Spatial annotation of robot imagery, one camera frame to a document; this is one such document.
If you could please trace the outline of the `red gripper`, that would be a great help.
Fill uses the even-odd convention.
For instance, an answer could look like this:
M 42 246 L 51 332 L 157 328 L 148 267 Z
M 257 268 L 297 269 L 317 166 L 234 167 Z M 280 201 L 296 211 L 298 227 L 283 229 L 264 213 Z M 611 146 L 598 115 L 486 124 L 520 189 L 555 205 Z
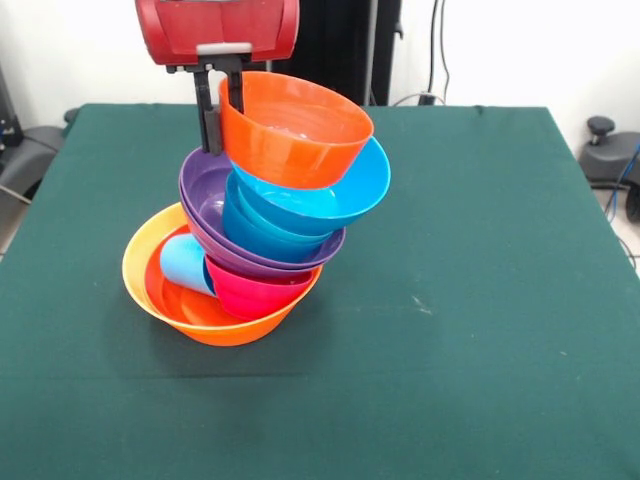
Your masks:
M 292 55 L 299 30 L 297 1 L 137 1 L 147 50 L 167 68 L 191 67 L 205 57 L 239 54 L 251 62 Z M 211 100 L 209 73 L 193 74 L 202 150 L 223 152 L 220 112 Z M 230 105 L 244 112 L 242 68 L 227 74 Z

